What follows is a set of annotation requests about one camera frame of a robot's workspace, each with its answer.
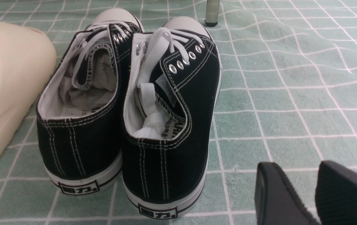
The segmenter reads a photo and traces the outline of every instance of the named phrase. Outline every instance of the sneaker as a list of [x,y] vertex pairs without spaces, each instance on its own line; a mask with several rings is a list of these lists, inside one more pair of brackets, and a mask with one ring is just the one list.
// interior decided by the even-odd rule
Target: sneaker
[[47,173],[62,193],[103,191],[122,167],[121,111],[134,33],[126,10],[101,13],[74,35],[37,103],[38,142]]
[[220,77],[216,44],[190,17],[134,35],[123,108],[123,184],[140,214],[172,219],[200,197]]

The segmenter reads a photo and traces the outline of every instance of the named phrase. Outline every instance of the white shoelace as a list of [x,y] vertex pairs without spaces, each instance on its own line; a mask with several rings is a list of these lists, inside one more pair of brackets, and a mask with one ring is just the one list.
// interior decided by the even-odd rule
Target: white shoelace
[[175,51],[174,48],[176,48],[180,52],[181,57],[183,57],[184,64],[190,64],[187,50],[178,42],[187,43],[189,39],[174,35],[173,33],[194,38],[203,46],[202,40],[197,35],[178,30],[169,30],[161,27],[152,34],[137,80],[139,102],[146,118],[143,127],[133,134],[134,137],[163,140],[162,133],[164,132],[165,124],[170,119],[170,115],[156,101],[154,84],[149,82],[151,72],[167,49],[169,49],[170,53],[173,53]]
[[100,23],[95,23],[91,24],[89,27],[87,27],[86,31],[96,31],[96,30],[102,30],[99,33],[97,33],[94,37],[91,38],[90,41],[86,41],[87,37],[90,36],[91,33],[85,34],[83,36],[83,39],[78,40],[78,42],[74,45],[77,46],[76,49],[74,49],[71,54],[73,54],[73,57],[76,57],[78,54],[78,60],[76,65],[74,65],[73,68],[73,78],[72,78],[72,85],[75,88],[79,88],[80,84],[77,82],[77,73],[78,70],[80,69],[81,63],[84,58],[87,58],[88,55],[90,54],[90,48],[100,39],[102,38],[109,38],[109,31],[107,29],[109,24],[114,24],[116,29],[119,31],[120,35],[122,38],[128,37],[127,34],[124,32],[122,28],[118,26],[118,24],[124,26],[128,31],[132,31],[130,27],[128,26],[127,23],[124,23],[122,21],[106,21],[106,22],[100,22]]

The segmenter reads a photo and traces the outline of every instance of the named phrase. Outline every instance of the rubber sole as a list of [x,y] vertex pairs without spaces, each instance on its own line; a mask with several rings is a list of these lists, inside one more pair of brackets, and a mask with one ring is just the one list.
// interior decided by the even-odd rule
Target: rubber sole
[[45,168],[45,170],[47,171],[53,184],[60,188],[63,194],[80,196],[102,192],[109,188],[122,174],[122,166],[122,152],[120,151],[116,156],[116,159],[108,168],[96,175],[82,180],[62,179],[49,172],[47,168]]
[[[221,86],[221,81],[222,81],[222,62],[220,58],[220,53],[219,49],[216,46],[217,50],[217,56],[220,64],[220,72],[219,72],[219,83],[217,87],[217,92],[215,96],[215,101],[214,101],[214,108],[216,107],[217,99],[219,98],[219,93],[220,93],[220,86]],[[124,179],[123,179],[123,185],[124,189],[126,190],[126,194],[130,202],[138,209],[138,212],[141,215],[144,215],[149,218],[153,219],[174,219],[177,217],[181,217],[185,215],[187,212],[189,212],[193,207],[194,204],[197,202],[198,198],[200,197],[203,187],[205,185],[205,180],[206,180],[206,173],[207,173],[207,168],[208,168],[208,163],[206,164],[204,174],[202,176],[202,179],[200,183],[197,185],[197,187],[194,189],[192,193],[187,195],[186,197],[179,199],[177,201],[167,203],[167,204],[154,204],[150,202],[146,202],[142,200],[141,198],[137,197],[134,195],[126,186]]]

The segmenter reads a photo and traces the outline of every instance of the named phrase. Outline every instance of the label tag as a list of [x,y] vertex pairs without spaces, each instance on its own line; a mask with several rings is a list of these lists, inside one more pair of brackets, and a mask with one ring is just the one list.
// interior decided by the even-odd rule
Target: label tag
[[177,217],[177,207],[167,210],[156,210],[138,204],[138,209],[140,214],[153,219],[173,219]]
[[99,191],[97,180],[84,185],[66,185],[59,182],[59,187],[63,194],[66,195],[88,195]]

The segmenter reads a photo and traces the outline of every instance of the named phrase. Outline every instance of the slipper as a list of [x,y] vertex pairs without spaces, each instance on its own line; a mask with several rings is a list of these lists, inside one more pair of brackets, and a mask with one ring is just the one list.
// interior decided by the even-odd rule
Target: slipper
[[0,22],[0,156],[49,80],[56,57],[42,31]]

